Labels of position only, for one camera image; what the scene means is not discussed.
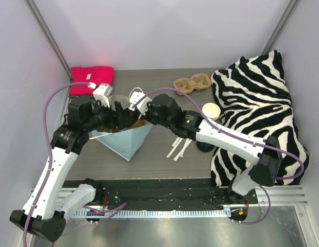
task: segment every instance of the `white panel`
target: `white panel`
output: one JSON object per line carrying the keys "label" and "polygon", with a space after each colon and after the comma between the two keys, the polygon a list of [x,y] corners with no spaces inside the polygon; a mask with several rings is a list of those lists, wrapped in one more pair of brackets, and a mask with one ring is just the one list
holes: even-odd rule
{"label": "white panel", "polygon": [[[45,101],[67,83],[24,1],[0,0],[0,246],[17,246],[21,238],[9,216],[22,209],[48,156],[42,129]],[[49,107],[50,133],[63,102],[64,93]]]}
{"label": "white panel", "polygon": [[282,52],[299,136],[310,152],[301,184],[319,232],[319,0],[300,1],[274,48]]}
{"label": "white panel", "polygon": [[36,0],[69,66],[222,67],[263,50],[288,0]]}

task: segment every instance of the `paper cup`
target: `paper cup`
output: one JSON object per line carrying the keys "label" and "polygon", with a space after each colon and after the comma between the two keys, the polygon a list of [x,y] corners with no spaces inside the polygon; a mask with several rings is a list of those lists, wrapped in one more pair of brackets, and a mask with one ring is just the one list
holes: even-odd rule
{"label": "paper cup", "polygon": [[219,118],[221,110],[217,104],[206,103],[205,105],[203,105],[202,112],[204,113],[206,117],[215,121]]}

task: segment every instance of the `zebra print pillow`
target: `zebra print pillow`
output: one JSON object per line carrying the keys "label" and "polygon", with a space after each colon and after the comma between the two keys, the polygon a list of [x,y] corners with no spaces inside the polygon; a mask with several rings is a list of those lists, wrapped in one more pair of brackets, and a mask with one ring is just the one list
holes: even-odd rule
{"label": "zebra print pillow", "polygon": [[[211,81],[214,101],[221,108],[222,125],[251,136],[277,137],[281,149],[300,157],[307,168],[309,155],[298,140],[279,52],[275,50],[252,59],[241,57],[227,69],[215,71]],[[228,186],[248,166],[239,156],[216,148],[211,162],[213,185]],[[283,154],[278,176],[292,176],[299,169],[297,161]],[[276,184],[299,184],[301,177],[279,180]]]}

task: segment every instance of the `pink towel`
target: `pink towel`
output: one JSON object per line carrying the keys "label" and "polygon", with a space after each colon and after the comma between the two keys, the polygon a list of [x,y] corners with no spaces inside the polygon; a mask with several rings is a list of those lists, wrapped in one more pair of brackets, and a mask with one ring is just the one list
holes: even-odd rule
{"label": "pink towel", "polygon": [[[73,82],[93,82],[96,85],[101,83],[112,84],[113,67],[96,66],[96,67],[72,67],[71,77]],[[69,90],[69,96],[91,95],[93,89],[86,85],[72,86]]]}

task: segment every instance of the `shiny metal sheet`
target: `shiny metal sheet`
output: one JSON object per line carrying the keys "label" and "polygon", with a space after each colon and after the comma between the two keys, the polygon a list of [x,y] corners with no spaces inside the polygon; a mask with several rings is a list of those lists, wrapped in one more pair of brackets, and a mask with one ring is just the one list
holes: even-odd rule
{"label": "shiny metal sheet", "polygon": [[[248,221],[261,218],[266,207],[250,207]],[[293,206],[273,207],[256,225],[238,225],[227,218],[125,219],[99,225],[76,220],[66,227],[55,247],[194,247],[307,246]],[[33,238],[32,247],[51,243]]]}

